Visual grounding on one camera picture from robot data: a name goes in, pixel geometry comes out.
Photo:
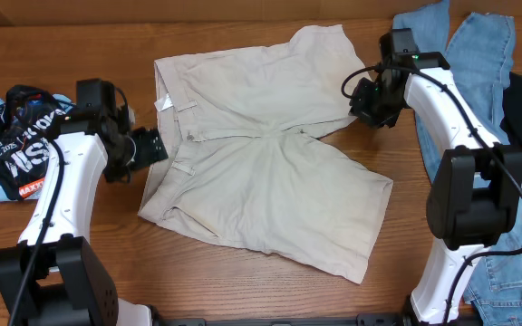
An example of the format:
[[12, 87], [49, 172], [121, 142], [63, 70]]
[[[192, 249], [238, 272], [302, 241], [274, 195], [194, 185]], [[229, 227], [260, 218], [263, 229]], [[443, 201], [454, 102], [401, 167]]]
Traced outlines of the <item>beige shorts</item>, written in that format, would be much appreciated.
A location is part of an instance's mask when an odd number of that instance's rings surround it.
[[352, 123], [341, 85], [362, 67], [340, 25], [158, 59], [155, 106], [169, 156], [150, 168], [140, 216], [360, 283], [392, 180], [324, 137]]

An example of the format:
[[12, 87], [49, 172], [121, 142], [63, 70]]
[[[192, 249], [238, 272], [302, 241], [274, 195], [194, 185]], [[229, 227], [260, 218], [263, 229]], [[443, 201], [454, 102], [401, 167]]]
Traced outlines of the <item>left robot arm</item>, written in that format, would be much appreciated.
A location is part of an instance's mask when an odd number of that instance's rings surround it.
[[156, 308], [120, 298], [89, 243], [101, 178], [167, 159], [157, 129], [134, 129], [122, 90], [102, 79], [76, 83], [76, 102], [37, 130], [49, 157], [42, 193], [18, 243], [0, 249], [0, 293], [11, 325], [163, 324]]

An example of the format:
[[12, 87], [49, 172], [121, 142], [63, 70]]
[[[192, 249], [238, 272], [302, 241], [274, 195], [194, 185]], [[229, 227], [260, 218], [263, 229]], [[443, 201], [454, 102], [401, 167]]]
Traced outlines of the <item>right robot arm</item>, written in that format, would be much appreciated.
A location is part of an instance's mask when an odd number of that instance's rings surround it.
[[359, 325], [472, 325], [459, 303], [479, 261], [515, 225], [522, 204], [522, 151], [483, 127], [459, 93], [439, 52], [423, 53], [410, 29], [380, 39], [382, 60], [374, 81], [348, 94], [350, 113], [373, 127], [393, 127], [402, 110], [423, 121], [441, 162], [426, 202], [434, 236], [420, 282], [398, 313], [361, 313]]

